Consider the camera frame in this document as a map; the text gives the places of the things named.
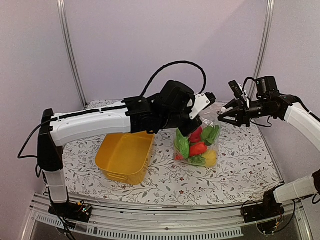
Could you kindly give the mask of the red toy apple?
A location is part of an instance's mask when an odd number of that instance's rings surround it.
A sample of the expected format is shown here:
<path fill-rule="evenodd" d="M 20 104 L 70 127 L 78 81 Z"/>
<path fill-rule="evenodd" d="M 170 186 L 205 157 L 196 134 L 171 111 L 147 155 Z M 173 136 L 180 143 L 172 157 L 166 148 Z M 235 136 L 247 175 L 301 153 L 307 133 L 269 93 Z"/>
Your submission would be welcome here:
<path fill-rule="evenodd" d="M 200 126 L 189 136 L 189 142 L 192 144 L 198 143 L 201 141 L 201 135 L 203 132 L 203 128 Z"/>

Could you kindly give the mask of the green toy cucumber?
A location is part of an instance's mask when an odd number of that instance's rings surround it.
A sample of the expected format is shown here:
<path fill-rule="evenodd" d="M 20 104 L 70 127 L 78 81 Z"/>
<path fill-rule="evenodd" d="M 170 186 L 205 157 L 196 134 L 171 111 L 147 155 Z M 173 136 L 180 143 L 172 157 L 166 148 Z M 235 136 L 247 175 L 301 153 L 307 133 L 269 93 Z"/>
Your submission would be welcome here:
<path fill-rule="evenodd" d="M 181 155 L 183 160 L 188 160 L 190 157 L 190 142 L 188 136 L 183 136 L 177 128 L 174 139 L 175 150 Z"/>

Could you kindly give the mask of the green toy lettuce leaf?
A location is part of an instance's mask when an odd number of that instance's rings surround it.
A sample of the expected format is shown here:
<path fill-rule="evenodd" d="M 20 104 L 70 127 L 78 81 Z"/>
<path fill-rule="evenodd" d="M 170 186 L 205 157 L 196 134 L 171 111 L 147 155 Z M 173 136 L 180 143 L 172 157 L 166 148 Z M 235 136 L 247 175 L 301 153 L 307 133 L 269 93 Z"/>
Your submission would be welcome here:
<path fill-rule="evenodd" d="M 214 125 L 214 126 L 208 125 L 203 129 L 200 137 L 206 146 L 211 146 L 215 143 L 216 139 L 219 137 L 219 134 L 220 134 L 219 125 Z"/>

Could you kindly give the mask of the red toy tomato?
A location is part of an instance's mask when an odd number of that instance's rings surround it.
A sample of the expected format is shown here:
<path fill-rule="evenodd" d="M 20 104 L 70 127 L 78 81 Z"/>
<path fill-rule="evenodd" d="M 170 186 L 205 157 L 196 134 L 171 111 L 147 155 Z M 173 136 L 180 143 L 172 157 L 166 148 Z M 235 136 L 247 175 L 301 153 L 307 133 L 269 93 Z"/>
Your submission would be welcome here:
<path fill-rule="evenodd" d="M 204 142 L 198 142 L 189 148 L 189 157 L 202 155 L 207 151 L 208 147 Z"/>

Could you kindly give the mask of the clear zip top bag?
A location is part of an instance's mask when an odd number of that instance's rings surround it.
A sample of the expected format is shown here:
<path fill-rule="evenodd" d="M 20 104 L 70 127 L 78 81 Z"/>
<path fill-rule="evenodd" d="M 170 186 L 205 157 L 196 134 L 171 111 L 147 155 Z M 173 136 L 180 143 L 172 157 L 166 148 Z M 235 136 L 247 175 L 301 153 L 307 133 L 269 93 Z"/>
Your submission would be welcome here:
<path fill-rule="evenodd" d="M 192 166 L 211 168 L 216 165 L 219 154 L 219 137 L 222 130 L 218 112 L 222 105 L 215 103 L 200 113 L 202 125 L 189 136 L 176 130 L 174 159 Z"/>

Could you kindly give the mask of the orange toy carrot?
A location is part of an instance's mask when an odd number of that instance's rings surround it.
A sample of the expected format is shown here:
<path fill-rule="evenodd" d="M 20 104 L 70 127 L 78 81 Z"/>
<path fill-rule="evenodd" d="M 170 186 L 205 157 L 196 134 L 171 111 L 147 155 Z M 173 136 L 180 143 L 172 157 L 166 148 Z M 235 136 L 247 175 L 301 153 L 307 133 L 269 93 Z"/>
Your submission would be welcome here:
<path fill-rule="evenodd" d="M 180 155 L 180 154 L 176 154 L 174 156 L 174 159 L 177 160 L 177 161 L 182 161 L 184 159 L 184 157 L 182 155 Z"/>

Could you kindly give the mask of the green toy grapes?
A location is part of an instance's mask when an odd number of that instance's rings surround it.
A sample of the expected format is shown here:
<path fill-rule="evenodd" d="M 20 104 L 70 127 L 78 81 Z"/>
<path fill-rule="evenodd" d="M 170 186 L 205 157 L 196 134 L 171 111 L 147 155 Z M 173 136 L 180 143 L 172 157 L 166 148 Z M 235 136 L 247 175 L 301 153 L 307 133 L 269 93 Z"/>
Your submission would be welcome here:
<path fill-rule="evenodd" d="M 206 158 L 202 155 L 195 155 L 187 159 L 187 163 L 193 166 L 205 166 Z"/>

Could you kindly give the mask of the yellow toy lemon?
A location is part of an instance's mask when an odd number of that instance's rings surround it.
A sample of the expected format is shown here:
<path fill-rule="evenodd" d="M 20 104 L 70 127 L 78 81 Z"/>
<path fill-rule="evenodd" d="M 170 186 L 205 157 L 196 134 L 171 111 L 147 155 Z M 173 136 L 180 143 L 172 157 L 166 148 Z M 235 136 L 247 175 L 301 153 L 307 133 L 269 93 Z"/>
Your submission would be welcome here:
<path fill-rule="evenodd" d="M 217 163 L 217 152 L 215 150 L 207 150 L 202 157 L 205 167 L 213 167 Z"/>

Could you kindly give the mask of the yellow plastic basket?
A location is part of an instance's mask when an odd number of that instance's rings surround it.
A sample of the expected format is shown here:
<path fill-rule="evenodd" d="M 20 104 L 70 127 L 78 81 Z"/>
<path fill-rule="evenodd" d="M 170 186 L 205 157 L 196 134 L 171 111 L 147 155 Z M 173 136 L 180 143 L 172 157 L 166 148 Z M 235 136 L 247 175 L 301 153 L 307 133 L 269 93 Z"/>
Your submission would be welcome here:
<path fill-rule="evenodd" d="M 95 164 L 109 180 L 139 185 L 148 170 L 154 138 L 146 132 L 108 134 L 97 152 Z"/>

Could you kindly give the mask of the floral table mat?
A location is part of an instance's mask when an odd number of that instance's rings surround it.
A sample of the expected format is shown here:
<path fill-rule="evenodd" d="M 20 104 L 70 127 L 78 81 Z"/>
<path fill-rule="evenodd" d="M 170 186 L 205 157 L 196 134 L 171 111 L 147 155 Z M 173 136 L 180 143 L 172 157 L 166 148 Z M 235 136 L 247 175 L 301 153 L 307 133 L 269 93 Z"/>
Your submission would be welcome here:
<path fill-rule="evenodd" d="M 128 203 L 196 206 L 259 201 L 283 181 L 256 125 L 220 125 L 218 159 L 210 168 L 174 159 L 175 130 L 159 132 L 143 182 L 129 185 L 107 179 L 95 164 L 103 136 L 80 139 L 63 148 L 69 194 Z"/>

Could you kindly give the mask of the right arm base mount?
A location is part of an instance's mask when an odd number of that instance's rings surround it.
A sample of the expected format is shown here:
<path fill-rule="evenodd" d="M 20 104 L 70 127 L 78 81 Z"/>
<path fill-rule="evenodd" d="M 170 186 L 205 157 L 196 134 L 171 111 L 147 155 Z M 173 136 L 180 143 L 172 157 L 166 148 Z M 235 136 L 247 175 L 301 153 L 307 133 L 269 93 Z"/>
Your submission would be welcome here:
<path fill-rule="evenodd" d="M 244 218 L 245 223 L 257 222 L 273 217 L 279 217 L 279 220 L 272 220 L 271 223 L 261 223 L 258 230 L 264 235 L 274 234 L 282 221 L 285 213 L 282 203 L 277 203 L 274 197 L 275 189 L 266 191 L 263 194 L 261 203 L 253 200 L 247 200 L 241 206 L 240 213 Z"/>

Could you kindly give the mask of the front aluminium rail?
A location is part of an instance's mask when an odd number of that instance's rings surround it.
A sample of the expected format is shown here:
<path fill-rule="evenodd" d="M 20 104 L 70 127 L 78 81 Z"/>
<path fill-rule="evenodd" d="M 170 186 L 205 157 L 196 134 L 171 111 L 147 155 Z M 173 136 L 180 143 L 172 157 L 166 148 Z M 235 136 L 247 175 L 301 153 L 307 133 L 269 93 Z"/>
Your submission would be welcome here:
<path fill-rule="evenodd" d="M 88 222 L 74 222 L 66 234 L 49 213 L 49 196 L 36 193 L 27 210 L 22 240 L 312 240 L 303 205 L 287 203 L 275 233 L 269 218 L 245 222 L 241 203 L 212 206 L 165 206 L 95 199 L 71 194 L 71 202 L 92 205 Z"/>

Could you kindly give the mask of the right aluminium frame post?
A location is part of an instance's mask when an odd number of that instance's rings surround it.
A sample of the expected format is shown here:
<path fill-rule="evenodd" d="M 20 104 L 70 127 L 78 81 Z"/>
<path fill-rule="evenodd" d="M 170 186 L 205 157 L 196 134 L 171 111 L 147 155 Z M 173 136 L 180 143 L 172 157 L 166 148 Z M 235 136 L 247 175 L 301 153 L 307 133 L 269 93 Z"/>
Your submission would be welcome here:
<path fill-rule="evenodd" d="M 253 72 L 253 77 L 255 79 L 258 78 L 260 75 L 265 54 L 267 51 L 269 36 L 272 28 L 274 7 L 275 7 L 275 0 L 268 0 L 266 3 L 265 18 L 264 18 L 264 24 L 262 29 L 262 38 L 261 38 L 257 60 L 256 60 L 254 72 Z"/>

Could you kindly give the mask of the aluminium frame post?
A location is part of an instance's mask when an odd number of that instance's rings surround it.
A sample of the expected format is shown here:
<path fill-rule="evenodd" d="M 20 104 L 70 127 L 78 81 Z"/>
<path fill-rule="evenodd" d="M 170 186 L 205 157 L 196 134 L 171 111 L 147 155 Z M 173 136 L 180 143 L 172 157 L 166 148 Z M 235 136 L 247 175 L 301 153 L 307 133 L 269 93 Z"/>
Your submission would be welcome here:
<path fill-rule="evenodd" d="M 257 60 L 256 60 L 254 72 L 253 72 L 253 77 L 255 79 L 258 78 L 260 75 L 265 54 L 267 51 L 269 36 L 272 28 L 274 7 L 275 7 L 275 0 L 268 0 L 266 3 L 265 18 L 264 18 L 264 24 L 262 29 L 262 38 L 261 38 Z"/>
<path fill-rule="evenodd" d="M 56 2 L 57 2 L 57 10 L 58 10 L 59 20 L 61 25 L 62 36 L 63 36 L 65 48 L 66 48 L 66 54 L 68 57 L 72 77 L 74 80 L 74 84 L 75 84 L 80 102 L 84 107 L 86 107 L 88 105 L 88 101 L 85 96 L 85 91 L 81 82 L 77 61 L 76 61 L 76 57 L 75 57 L 75 53 L 72 45 L 67 11 L 66 11 L 66 4 L 64 0 L 57 0 Z"/>

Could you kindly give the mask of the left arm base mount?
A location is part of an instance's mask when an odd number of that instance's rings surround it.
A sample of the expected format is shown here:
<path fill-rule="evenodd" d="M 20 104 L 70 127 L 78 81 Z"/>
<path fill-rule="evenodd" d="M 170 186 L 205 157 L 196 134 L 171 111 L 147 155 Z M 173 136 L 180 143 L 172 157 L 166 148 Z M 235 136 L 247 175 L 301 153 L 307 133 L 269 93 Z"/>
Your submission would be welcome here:
<path fill-rule="evenodd" d="M 48 212 L 63 220 L 74 220 L 78 222 L 88 223 L 92 214 L 92 205 L 80 201 L 73 203 L 67 201 L 65 203 L 52 202 Z"/>

